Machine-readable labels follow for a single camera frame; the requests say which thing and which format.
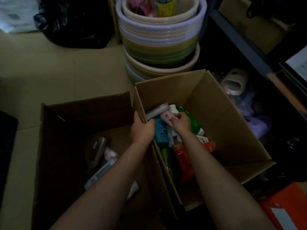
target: tiled floor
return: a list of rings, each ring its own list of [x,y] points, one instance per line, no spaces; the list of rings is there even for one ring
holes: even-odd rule
[[[19,125],[0,212],[0,230],[30,229],[40,104],[132,92],[122,46],[56,46],[40,33],[0,30],[0,110]]]

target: metal shelf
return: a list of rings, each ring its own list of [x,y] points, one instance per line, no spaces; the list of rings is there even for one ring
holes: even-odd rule
[[[209,16],[263,77],[267,79],[267,74],[274,72],[272,69],[273,65],[271,65],[270,62],[266,59],[263,52],[256,48],[256,46],[251,42],[248,42],[248,40],[243,38],[235,30],[235,28],[218,12],[218,10],[215,9],[211,11]]]

